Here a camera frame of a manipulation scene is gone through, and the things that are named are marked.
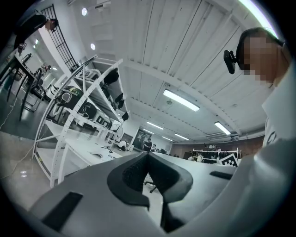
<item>person in black clothing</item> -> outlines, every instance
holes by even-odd
[[[145,144],[144,144],[143,150],[150,151],[151,146],[152,146],[151,138],[148,138],[148,141],[145,142]]]
[[[35,10],[38,2],[39,1],[33,4],[17,22],[13,34],[0,54],[0,64],[2,64],[15,49],[18,49],[18,53],[21,54],[25,49],[25,40],[39,28],[45,26],[47,30],[53,31],[59,25],[57,19],[48,19]]]

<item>ceiling light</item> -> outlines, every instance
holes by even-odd
[[[146,130],[145,128],[143,128],[143,130],[145,130],[145,131],[147,131],[147,132],[150,132],[150,133],[154,134],[154,132],[148,131],[148,130]]]
[[[86,8],[83,8],[82,11],[81,11],[81,13],[82,13],[83,16],[86,16],[86,14],[87,14],[87,9],[86,9]]]
[[[154,127],[157,127],[157,128],[159,128],[159,129],[163,130],[163,128],[161,128],[161,127],[159,127],[159,126],[157,126],[157,125],[155,125],[155,124],[152,124],[152,123],[150,123],[150,122],[147,122],[147,123],[150,124],[150,125],[152,125],[152,126],[154,126]]]
[[[230,131],[228,131],[220,122],[214,123],[218,128],[220,128],[223,132],[225,132],[226,135],[230,134]]]
[[[178,137],[180,137],[180,138],[183,138],[183,139],[185,139],[185,140],[189,140],[188,138],[185,138],[185,137],[183,137],[183,136],[180,136],[179,134],[175,134],[176,136],[178,136]]]
[[[173,140],[171,140],[171,139],[168,139],[168,138],[166,138],[166,137],[163,137],[163,138],[165,138],[166,140],[169,140],[169,141],[171,141],[171,142],[173,141]]]
[[[165,91],[163,92],[163,94],[164,94],[165,96],[167,96],[168,98],[171,98],[171,99],[173,99],[173,100],[175,100],[175,101],[181,103],[182,105],[184,105],[184,106],[186,106],[186,107],[192,109],[192,110],[195,111],[195,112],[196,112],[197,110],[199,110],[199,107],[198,107],[198,106],[196,106],[196,105],[190,103],[189,101],[187,101],[187,100],[181,98],[180,96],[174,94],[173,92],[170,92],[170,91],[168,91],[168,90],[165,90]]]
[[[266,19],[265,15],[257,8],[254,3],[252,3],[250,0],[239,1],[254,15],[254,17],[259,21],[262,27],[266,28],[266,30],[268,30],[271,34],[278,38],[271,24]]]

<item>black metal grid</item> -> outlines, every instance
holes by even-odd
[[[56,18],[56,12],[54,5],[43,9],[41,13],[51,19]],[[58,26],[55,31],[49,31],[50,37],[55,44],[56,49],[60,53],[63,61],[71,72],[74,72],[78,68],[78,64],[75,62],[70,49],[65,41],[61,28]]]

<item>fan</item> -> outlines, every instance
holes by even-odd
[[[113,124],[112,127],[110,128],[110,130],[116,132],[114,134],[115,137],[113,136],[114,140],[121,138],[123,135],[123,128],[119,124]]]

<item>light fixture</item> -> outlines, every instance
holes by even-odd
[[[147,132],[150,132],[150,133],[154,134],[154,132],[148,131],[148,130],[146,130],[145,128],[143,128],[143,130],[145,130],[145,131],[147,131]]]
[[[155,125],[155,124],[152,124],[152,123],[150,123],[150,122],[147,122],[147,123],[150,124],[150,125],[152,125],[152,126],[154,126],[154,127],[157,127],[157,128],[159,128],[159,129],[163,130],[163,128],[161,128],[161,127],[159,127],[159,126],[157,126],[157,125]]]
[[[86,16],[86,14],[87,14],[87,9],[86,9],[86,8],[83,8],[82,11],[81,11],[81,14],[82,14],[83,16]]]
[[[185,138],[185,137],[183,137],[183,136],[180,136],[179,134],[175,134],[176,136],[178,136],[178,137],[180,137],[180,138],[183,138],[183,139],[185,139],[185,140],[189,140],[188,138]]]
[[[164,138],[164,139],[166,139],[166,140],[169,140],[169,141],[171,141],[171,142],[173,141],[173,140],[171,140],[171,139],[168,139],[168,138],[166,138],[166,137],[163,137],[163,138]]]
[[[184,105],[184,106],[186,106],[186,107],[192,109],[192,110],[195,111],[195,112],[196,112],[197,110],[199,110],[199,107],[198,107],[198,106],[196,106],[196,105],[190,103],[189,101],[187,101],[187,100],[181,98],[180,96],[174,94],[173,92],[170,92],[170,91],[168,91],[168,90],[165,90],[165,91],[163,92],[163,95],[165,95],[165,96],[167,96],[168,98],[171,98],[171,99],[173,99],[173,100],[179,102],[180,104],[182,104],[182,105]]]
[[[228,131],[220,122],[214,123],[218,128],[220,128],[223,132],[225,132],[226,135],[230,134],[230,131]]]
[[[249,11],[254,15],[254,17],[259,21],[262,27],[266,28],[271,34],[273,34],[276,38],[274,29],[272,28],[271,24],[266,19],[265,15],[259,10],[259,8],[250,0],[239,0]]]

